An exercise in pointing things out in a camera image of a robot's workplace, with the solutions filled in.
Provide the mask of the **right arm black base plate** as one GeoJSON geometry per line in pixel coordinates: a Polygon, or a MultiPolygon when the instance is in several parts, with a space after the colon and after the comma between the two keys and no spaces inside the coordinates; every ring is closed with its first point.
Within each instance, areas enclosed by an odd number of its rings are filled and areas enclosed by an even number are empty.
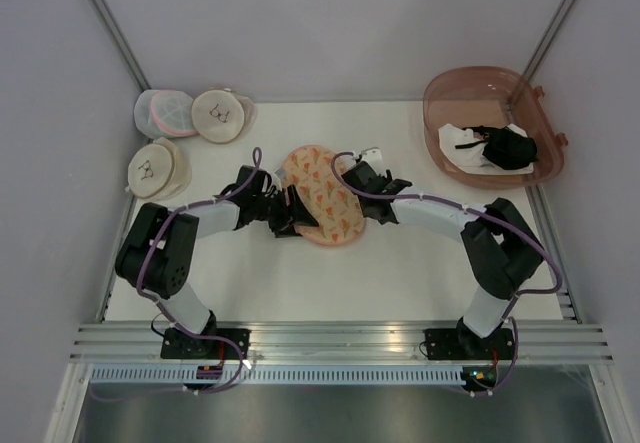
{"type": "Polygon", "coordinates": [[[486,338],[462,328],[430,328],[424,330],[423,342],[430,361],[510,360],[515,351],[514,333],[508,328],[486,338]]]}

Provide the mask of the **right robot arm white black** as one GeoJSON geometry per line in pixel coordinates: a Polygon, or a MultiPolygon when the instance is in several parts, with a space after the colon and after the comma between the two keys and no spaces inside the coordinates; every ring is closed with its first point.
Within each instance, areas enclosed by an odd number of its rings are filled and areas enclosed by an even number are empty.
{"type": "Polygon", "coordinates": [[[543,262],[540,242],[517,208],[498,198],[465,211],[443,197],[412,196],[411,182],[378,173],[365,161],[340,178],[365,217],[381,225],[424,227],[462,244],[478,288],[456,324],[456,344],[463,359],[483,358],[517,291],[543,262]]]}

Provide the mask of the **orange floral mesh laundry bag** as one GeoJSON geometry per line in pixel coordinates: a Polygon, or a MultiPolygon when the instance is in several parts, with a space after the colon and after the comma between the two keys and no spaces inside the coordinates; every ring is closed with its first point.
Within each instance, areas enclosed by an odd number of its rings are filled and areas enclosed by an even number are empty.
{"type": "Polygon", "coordinates": [[[296,225],[296,231],[314,244],[343,246],[354,242],[366,227],[359,200],[334,175],[335,153],[320,145],[293,150],[284,160],[283,183],[293,185],[318,227],[296,225]]]}

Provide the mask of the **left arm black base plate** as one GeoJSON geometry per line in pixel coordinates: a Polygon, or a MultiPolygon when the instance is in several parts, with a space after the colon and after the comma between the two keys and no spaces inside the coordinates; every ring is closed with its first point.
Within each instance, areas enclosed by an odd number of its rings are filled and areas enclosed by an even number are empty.
{"type": "MultiPolygon", "coordinates": [[[[246,328],[219,328],[216,336],[226,338],[247,355],[250,330],[246,328]]],[[[187,336],[177,329],[164,332],[160,358],[164,360],[238,360],[238,353],[230,343],[203,340],[187,336]]]]}

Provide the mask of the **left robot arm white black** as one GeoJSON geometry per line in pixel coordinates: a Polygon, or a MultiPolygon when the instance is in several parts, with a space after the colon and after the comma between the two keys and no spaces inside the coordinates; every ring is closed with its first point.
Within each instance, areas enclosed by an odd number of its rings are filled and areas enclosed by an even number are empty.
{"type": "Polygon", "coordinates": [[[183,346],[195,358],[209,358],[218,347],[215,315],[188,283],[195,244],[253,222],[266,223],[277,238],[319,227],[295,186],[284,187],[277,176],[243,166],[236,181],[209,200],[173,210],[144,204],[119,249],[116,275],[184,334],[183,346]]]}

